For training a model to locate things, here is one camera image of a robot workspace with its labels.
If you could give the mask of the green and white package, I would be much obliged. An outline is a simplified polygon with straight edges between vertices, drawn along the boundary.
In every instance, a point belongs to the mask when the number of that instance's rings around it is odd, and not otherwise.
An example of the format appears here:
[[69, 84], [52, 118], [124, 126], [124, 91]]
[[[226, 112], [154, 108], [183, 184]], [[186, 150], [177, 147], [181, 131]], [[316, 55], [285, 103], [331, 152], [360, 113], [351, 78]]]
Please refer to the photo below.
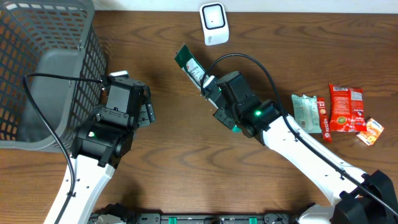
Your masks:
[[[179, 67], [187, 74], [189, 79], [191, 79], [193, 84], [199, 89], [200, 93], [202, 93], [200, 82], [205, 74], [205, 69], [193, 56], [185, 43], [180, 46], [179, 50], [175, 54], [174, 59]], [[228, 129], [232, 130], [232, 132], [239, 133], [242, 130], [237, 127], [233, 119], [226, 114], [226, 100], [221, 94], [221, 89], [216, 84], [217, 81], [218, 79], [215, 77], [212, 83], [205, 89], [205, 95], [202, 96], [216, 108], [216, 112], [213, 114], [213, 116]]]

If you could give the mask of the light green wipes pack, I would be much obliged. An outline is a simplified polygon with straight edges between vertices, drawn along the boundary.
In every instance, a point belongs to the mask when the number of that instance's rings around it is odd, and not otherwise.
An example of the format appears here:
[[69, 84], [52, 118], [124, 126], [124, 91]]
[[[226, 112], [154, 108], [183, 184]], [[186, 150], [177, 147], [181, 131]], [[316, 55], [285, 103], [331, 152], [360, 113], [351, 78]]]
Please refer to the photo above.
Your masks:
[[317, 105], [317, 97], [306, 95], [292, 95], [294, 118], [300, 127], [309, 134], [320, 134], [320, 118]]

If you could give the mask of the red and white snack packet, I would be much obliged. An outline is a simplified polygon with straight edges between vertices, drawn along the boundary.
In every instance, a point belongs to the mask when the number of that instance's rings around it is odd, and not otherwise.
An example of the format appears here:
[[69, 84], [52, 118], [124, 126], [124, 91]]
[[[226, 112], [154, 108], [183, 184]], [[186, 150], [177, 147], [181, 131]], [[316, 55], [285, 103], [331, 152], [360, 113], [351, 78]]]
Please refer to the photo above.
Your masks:
[[332, 142], [328, 114], [326, 110], [325, 99], [323, 97], [317, 98], [317, 106], [323, 140], [326, 142]]

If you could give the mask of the red snack bag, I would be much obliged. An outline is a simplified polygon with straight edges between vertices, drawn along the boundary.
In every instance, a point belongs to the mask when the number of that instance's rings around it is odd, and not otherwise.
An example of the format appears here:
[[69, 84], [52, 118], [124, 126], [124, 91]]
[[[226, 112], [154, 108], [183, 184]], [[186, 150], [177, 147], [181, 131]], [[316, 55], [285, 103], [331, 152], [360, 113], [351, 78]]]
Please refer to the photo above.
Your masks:
[[330, 131], [367, 131], [363, 89], [329, 84], [331, 96]]

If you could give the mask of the orange and white snack packet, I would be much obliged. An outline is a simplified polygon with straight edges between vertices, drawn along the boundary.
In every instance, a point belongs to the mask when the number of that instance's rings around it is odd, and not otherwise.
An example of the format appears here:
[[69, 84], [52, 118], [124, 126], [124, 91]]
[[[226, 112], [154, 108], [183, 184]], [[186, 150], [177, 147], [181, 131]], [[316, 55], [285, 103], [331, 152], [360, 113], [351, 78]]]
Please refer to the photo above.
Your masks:
[[366, 122], [366, 131], [360, 131], [356, 136], [367, 146], [372, 146], [384, 130], [384, 126], [375, 119], [369, 118]]

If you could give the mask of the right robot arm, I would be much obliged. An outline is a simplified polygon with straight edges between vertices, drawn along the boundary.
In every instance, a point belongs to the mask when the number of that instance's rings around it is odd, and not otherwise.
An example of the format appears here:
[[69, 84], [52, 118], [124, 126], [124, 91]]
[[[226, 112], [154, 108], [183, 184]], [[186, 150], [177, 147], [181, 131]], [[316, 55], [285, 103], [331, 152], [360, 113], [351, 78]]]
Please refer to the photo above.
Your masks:
[[276, 103], [261, 101], [240, 72], [207, 77], [201, 91], [216, 106], [217, 120], [285, 157], [330, 202], [310, 205], [291, 223], [397, 223], [396, 193], [386, 174], [369, 175], [339, 158]]

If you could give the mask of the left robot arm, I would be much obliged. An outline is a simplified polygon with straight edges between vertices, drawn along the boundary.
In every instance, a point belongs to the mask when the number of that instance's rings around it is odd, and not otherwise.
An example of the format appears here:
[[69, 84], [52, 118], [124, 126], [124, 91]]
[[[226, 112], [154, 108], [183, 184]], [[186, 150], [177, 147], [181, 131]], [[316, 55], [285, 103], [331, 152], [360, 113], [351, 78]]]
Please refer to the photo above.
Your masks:
[[127, 71], [103, 78], [105, 105], [93, 108], [75, 130], [71, 168], [45, 219], [46, 223], [87, 223], [95, 203], [123, 155], [131, 150], [138, 128], [155, 121], [150, 88]]

